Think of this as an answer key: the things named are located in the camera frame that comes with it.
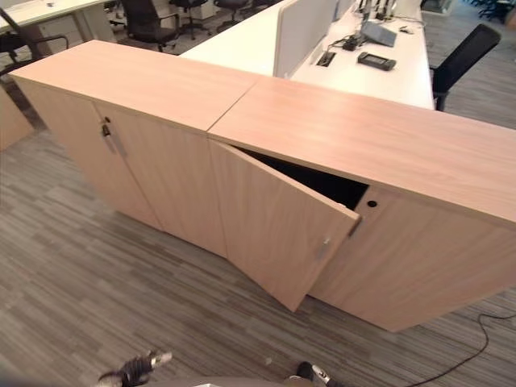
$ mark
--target white desk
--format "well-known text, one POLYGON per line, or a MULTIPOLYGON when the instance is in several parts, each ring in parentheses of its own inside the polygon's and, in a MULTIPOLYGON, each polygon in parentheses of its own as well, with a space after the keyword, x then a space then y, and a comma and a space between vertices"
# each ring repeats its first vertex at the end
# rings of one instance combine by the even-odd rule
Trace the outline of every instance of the white desk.
MULTIPOLYGON (((20 26, 38 24, 65 15, 72 15, 81 38, 114 41, 113 32, 104 13, 103 0, 30 0, 9 8, 6 12, 20 26)), ((5 20, 0 19, 0 32, 9 29, 5 20)))
POLYGON ((262 75, 273 75, 277 15, 281 3, 183 53, 185 58, 262 75))
MULTIPOLYGON (((415 17, 420 19, 420 13, 418 12, 415 17)), ((331 26, 328 35, 322 42, 324 49, 336 40, 352 34, 358 25, 360 25, 360 16, 355 16, 351 11, 347 12, 341 20, 331 26)), ((397 32, 394 47, 367 43, 354 52, 345 51, 338 47, 331 48, 330 51, 335 52, 336 55, 330 66, 314 65, 310 63, 312 60, 308 58, 291 79, 311 85, 326 86, 349 93, 433 109, 434 101, 428 69, 427 46, 422 25, 395 19, 392 22, 383 23, 382 26, 397 32), (403 26, 407 26, 414 34, 409 35, 399 32, 399 28, 403 26), (370 52, 394 59, 397 62, 396 66, 387 73, 363 64, 357 64, 356 59, 361 52, 370 52)), ((319 57, 320 55, 317 55, 314 61, 317 62, 319 57)))
MULTIPOLYGON (((277 16, 281 3, 244 20, 233 28, 199 44, 182 56, 214 65, 240 69, 263 75, 273 75, 276 48, 277 16)), ((360 20, 348 10, 341 20, 333 23, 323 41, 329 43, 352 33, 360 20)), ((362 50, 397 60, 396 68, 389 72, 371 69, 356 63, 360 51, 337 52, 330 67, 321 68, 303 63, 291 79, 320 85, 330 89, 364 94, 372 97, 433 109, 431 79, 428 70, 424 31, 417 23, 396 20, 385 24, 397 31, 408 26, 414 35, 398 33, 394 48, 366 44, 362 50)))

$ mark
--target cabinet door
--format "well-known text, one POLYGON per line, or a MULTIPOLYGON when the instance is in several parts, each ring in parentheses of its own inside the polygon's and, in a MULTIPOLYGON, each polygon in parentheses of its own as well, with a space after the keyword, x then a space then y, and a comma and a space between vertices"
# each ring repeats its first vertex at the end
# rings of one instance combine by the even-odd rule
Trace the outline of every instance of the cabinet door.
POLYGON ((356 210, 310 291, 324 302, 400 331, 516 285, 514 229, 373 186, 356 210))
POLYGON ((94 104, 30 82, 19 85, 98 194, 116 210, 161 228, 114 142, 102 135, 94 104))
POLYGON ((141 114, 96 104, 168 233, 226 256, 208 139, 141 114))
POLYGON ((358 214, 231 146, 210 150, 228 260, 296 310, 358 214))
POLYGON ((31 133, 31 124, 0 85, 0 151, 31 133))

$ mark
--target cable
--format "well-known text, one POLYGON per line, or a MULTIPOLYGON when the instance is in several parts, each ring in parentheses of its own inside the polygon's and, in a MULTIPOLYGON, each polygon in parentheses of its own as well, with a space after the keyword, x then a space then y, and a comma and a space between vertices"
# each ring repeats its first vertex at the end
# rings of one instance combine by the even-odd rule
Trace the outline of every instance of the cable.
POLYGON ((482 317, 489 317, 489 318, 495 318, 496 320, 510 320, 512 318, 516 317, 516 314, 512 314, 511 316, 507 317, 499 317, 499 316, 493 316, 492 314, 486 314, 486 313, 480 313, 478 317, 476 318, 476 321, 478 322, 478 325, 481 327, 482 332, 484 332, 485 342, 481 349, 479 349, 476 353, 471 355, 470 357, 467 357, 466 359, 462 360, 460 363, 454 365, 453 367, 447 369, 444 372, 441 372, 439 375, 435 377, 431 377, 430 379, 426 379, 425 381, 420 381, 418 383, 413 383, 412 385, 406 385, 405 387, 417 387, 419 385, 424 385, 426 383, 430 383, 431 381, 434 381, 436 379, 439 379, 440 377, 443 377, 450 373, 451 371, 455 371, 460 367, 461 365, 464 365, 468 363, 470 360, 475 359, 478 357, 485 349, 489 346, 489 335, 487 334, 487 330, 485 329, 484 323, 482 322, 482 317))

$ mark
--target black office chair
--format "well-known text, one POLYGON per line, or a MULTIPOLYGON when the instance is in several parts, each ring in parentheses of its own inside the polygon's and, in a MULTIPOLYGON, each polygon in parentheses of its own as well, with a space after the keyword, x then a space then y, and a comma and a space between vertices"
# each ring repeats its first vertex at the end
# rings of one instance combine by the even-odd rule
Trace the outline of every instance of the black office chair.
POLYGON ((446 58, 434 72, 432 91, 435 109, 444 111, 444 102, 450 88, 485 54, 500 42, 500 34, 484 24, 479 24, 466 39, 446 58))
POLYGON ((486 17, 489 21, 496 18, 500 23, 506 22, 506 17, 514 8, 509 0, 491 0, 485 4, 485 9, 478 13, 479 18, 486 17))
POLYGON ((280 0, 252 0, 251 6, 249 8, 245 8, 241 10, 240 12, 245 15, 246 18, 249 16, 253 16, 260 12, 261 10, 264 10, 265 8, 269 8, 270 6, 273 6, 280 0))
POLYGON ((104 3, 104 10, 110 13, 114 12, 115 19, 109 19, 109 22, 112 26, 123 26, 125 28, 126 24, 124 21, 122 21, 122 15, 119 11, 121 5, 122 2, 120 0, 111 0, 110 2, 104 3))
POLYGON ((217 27, 217 32, 222 32, 239 23, 239 21, 235 19, 236 11, 244 8, 248 4, 248 0, 214 0, 214 4, 219 8, 232 11, 231 20, 227 20, 217 27))
POLYGON ((198 6, 201 6, 202 4, 208 2, 208 0, 170 0, 170 4, 173 4, 175 6, 179 6, 180 8, 183 8, 185 12, 188 12, 188 24, 185 24, 181 26, 181 34, 184 34, 186 31, 190 32, 190 37, 192 40, 195 40, 195 34, 194 29, 197 28, 201 31, 207 31, 208 35, 211 35, 211 31, 204 27, 200 23, 194 23, 194 17, 192 16, 192 8, 197 8, 198 6))
POLYGON ((156 43, 163 52, 170 41, 179 36, 179 14, 158 16, 152 0, 122 0, 123 10, 127 18, 127 35, 140 42, 156 43), (175 28, 161 26, 161 20, 174 18, 175 28))
POLYGON ((62 39, 69 47, 68 38, 64 35, 53 35, 44 38, 33 39, 21 28, 4 10, 0 7, 0 16, 9 24, 13 31, 8 31, 0 35, 0 52, 7 52, 12 64, 8 64, 4 69, 0 70, 0 77, 15 69, 19 69, 32 62, 43 59, 43 53, 38 49, 38 44, 50 42, 51 40, 62 39), (18 60, 16 50, 27 46, 31 51, 31 58, 26 60, 18 60))

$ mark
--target door handle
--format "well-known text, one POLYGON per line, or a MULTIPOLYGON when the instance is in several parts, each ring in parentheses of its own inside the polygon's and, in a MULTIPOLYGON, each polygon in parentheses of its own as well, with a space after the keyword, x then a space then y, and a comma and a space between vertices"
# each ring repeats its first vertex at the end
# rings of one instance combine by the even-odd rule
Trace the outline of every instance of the door handle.
POLYGON ((324 258, 324 256, 326 255, 326 253, 328 251, 328 248, 330 247, 330 242, 331 242, 331 238, 329 238, 329 237, 326 237, 323 240, 322 245, 319 248, 319 251, 317 253, 317 256, 315 257, 316 260, 321 260, 322 258, 324 258))
POLYGON ((107 125, 106 120, 103 120, 100 123, 101 123, 100 135, 104 139, 104 143, 106 143, 106 146, 110 150, 111 153, 116 153, 116 151, 114 149, 114 145, 111 143, 111 140, 110 140, 110 137, 111 137, 110 127, 107 125))
POLYGON ((118 137, 116 131, 112 131, 110 129, 109 124, 111 120, 109 117, 105 117, 101 122, 101 135, 106 140, 106 145, 110 149, 111 152, 116 153, 118 151, 119 155, 125 157, 127 155, 125 148, 122 145, 122 141, 118 137))

